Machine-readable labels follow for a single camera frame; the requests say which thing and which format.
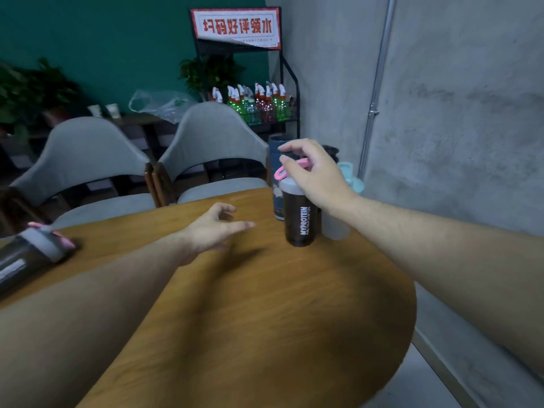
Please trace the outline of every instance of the gray wall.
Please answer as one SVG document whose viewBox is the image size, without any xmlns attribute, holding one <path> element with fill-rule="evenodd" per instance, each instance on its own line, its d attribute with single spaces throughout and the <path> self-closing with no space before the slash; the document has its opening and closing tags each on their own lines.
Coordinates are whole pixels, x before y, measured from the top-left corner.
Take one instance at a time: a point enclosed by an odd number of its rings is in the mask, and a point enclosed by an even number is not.
<svg viewBox="0 0 544 408">
<path fill-rule="evenodd" d="M 283 54 L 300 84 L 301 136 L 358 163 L 387 0 L 266 2 L 282 7 Z M 269 56 L 271 78 L 279 80 L 278 54 Z M 286 89 L 295 94 L 290 81 Z"/>
<path fill-rule="evenodd" d="M 283 7 L 303 136 L 354 163 L 386 4 L 267 0 Z M 544 235 L 542 34 L 544 0 L 398 0 L 365 196 Z M 419 332 L 480 406 L 542 406 L 514 357 L 420 286 L 417 296 Z"/>
</svg>

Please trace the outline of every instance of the chair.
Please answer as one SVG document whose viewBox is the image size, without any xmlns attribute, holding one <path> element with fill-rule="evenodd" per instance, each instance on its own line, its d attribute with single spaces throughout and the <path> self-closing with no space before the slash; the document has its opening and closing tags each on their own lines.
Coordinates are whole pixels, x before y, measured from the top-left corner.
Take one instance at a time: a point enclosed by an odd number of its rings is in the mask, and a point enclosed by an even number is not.
<svg viewBox="0 0 544 408">
<path fill-rule="evenodd" d="M 172 182 L 188 168 L 228 158 L 256 160 L 266 166 L 267 153 L 268 145 L 230 106 L 199 103 L 183 116 L 172 144 L 155 165 L 153 182 L 161 204 L 166 206 L 169 200 L 176 200 Z M 186 190 L 177 203 L 267 187 L 266 181 L 255 177 L 220 180 Z"/>
<path fill-rule="evenodd" d="M 82 205 L 61 215 L 56 229 L 160 207 L 149 158 L 113 123 L 78 117 L 56 126 L 36 164 L 10 184 L 11 199 L 35 220 L 50 223 L 36 207 L 73 186 L 120 175 L 144 176 L 150 193 Z"/>
</svg>

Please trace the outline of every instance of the plastic bag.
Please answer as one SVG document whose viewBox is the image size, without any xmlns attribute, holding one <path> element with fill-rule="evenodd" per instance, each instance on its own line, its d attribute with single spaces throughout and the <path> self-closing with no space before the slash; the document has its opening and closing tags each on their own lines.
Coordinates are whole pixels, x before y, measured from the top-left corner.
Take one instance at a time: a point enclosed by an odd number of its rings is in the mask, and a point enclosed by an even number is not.
<svg viewBox="0 0 544 408">
<path fill-rule="evenodd" d="M 149 113 L 176 124 L 194 104 L 196 101 L 193 97 L 179 91 L 136 90 L 128 103 L 128 108 L 138 113 Z"/>
</svg>

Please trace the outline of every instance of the white sign with red border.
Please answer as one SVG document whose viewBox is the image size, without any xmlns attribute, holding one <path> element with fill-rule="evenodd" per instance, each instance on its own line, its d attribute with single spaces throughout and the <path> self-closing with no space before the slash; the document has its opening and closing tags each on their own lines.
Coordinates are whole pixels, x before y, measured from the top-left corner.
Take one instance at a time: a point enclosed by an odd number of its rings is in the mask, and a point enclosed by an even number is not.
<svg viewBox="0 0 544 408">
<path fill-rule="evenodd" d="M 281 49 L 280 9 L 191 10 L 197 39 Z"/>
</svg>

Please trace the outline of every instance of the forearm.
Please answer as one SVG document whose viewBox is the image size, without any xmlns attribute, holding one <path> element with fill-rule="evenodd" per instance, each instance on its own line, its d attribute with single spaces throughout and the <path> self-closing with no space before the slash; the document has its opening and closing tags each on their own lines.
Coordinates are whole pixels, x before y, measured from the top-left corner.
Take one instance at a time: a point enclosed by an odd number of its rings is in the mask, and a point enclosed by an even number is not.
<svg viewBox="0 0 544 408">
<path fill-rule="evenodd" d="M 544 239 L 353 198 L 333 214 L 534 369 L 544 371 Z"/>
<path fill-rule="evenodd" d="M 2 310 L 2 404 L 75 406 L 190 255 L 184 237 L 169 235 Z"/>
</svg>

